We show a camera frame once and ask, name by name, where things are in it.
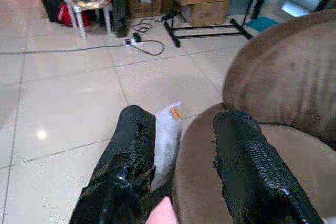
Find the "brown armchair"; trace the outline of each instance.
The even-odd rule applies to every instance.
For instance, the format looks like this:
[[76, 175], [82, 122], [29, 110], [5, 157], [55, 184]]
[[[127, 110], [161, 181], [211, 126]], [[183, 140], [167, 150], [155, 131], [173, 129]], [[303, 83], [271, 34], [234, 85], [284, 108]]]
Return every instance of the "brown armchair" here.
[[226, 77], [223, 103], [181, 141], [173, 203], [181, 224], [232, 223], [213, 169], [212, 119], [228, 108], [261, 123], [320, 216], [336, 215], [336, 11], [280, 24], [254, 38]]

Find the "extension cord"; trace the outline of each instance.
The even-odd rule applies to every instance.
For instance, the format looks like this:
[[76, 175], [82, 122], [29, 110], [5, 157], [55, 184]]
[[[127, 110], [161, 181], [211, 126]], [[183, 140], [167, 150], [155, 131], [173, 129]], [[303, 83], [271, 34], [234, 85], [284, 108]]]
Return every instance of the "extension cord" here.
[[143, 50], [143, 42], [136, 42], [135, 39], [126, 39], [126, 40], [124, 40], [123, 43], [124, 43], [125, 47], [127, 47], [129, 50], [133, 50], [133, 51], [136, 50], [132, 46], [136, 46], [136, 47]]

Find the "orange tag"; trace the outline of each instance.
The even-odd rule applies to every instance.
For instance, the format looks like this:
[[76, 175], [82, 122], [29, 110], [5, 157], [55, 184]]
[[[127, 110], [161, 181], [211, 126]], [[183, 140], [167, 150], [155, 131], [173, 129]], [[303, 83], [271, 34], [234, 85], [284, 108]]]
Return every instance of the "orange tag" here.
[[177, 107], [172, 107], [172, 108], [170, 109], [170, 113], [172, 114], [172, 116], [173, 116], [173, 118], [174, 118], [175, 120], [178, 120], [178, 119], [181, 119], [181, 118], [182, 118], [182, 114], [181, 114], [181, 112], [178, 110]]

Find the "leg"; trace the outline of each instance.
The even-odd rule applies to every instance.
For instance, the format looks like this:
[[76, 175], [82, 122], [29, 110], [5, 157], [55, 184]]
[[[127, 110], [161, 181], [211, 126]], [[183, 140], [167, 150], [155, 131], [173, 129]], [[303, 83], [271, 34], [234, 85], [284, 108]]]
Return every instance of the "leg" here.
[[84, 29], [82, 12], [80, 11], [80, 8], [78, 6], [75, 6], [75, 12], [76, 12], [77, 22], [78, 22], [79, 29], [80, 29], [80, 34], [82, 38], [85, 39], [85, 29]]
[[252, 117], [230, 110], [216, 115], [213, 124], [217, 140], [214, 166], [234, 224], [323, 224], [305, 191]]
[[110, 5], [104, 7], [105, 24], [108, 33], [111, 33]]
[[155, 116], [135, 105], [123, 109], [70, 224], [145, 223], [154, 150]]
[[77, 27], [77, 24], [76, 24], [75, 15], [73, 14], [74, 10], [72, 10], [72, 7], [71, 7], [71, 0], [64, 0], [64, 2], [67, 4], [67, 7], [68, 7], [68, 11], [69, 11], [71, 22], [72, 22], [72, 27], [75, 28]]
[[95, 12], [96, 12], [96, 21], [98, 21], [100, 18], [99, 9], [96, 9]]

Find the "pink object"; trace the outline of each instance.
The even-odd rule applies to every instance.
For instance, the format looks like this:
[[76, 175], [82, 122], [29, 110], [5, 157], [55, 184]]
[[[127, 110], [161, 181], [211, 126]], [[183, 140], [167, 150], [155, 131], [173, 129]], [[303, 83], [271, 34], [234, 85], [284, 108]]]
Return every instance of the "pink object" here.
[[168, 197], [164, 197], [153, 209], [146, 224], [179, 224]]

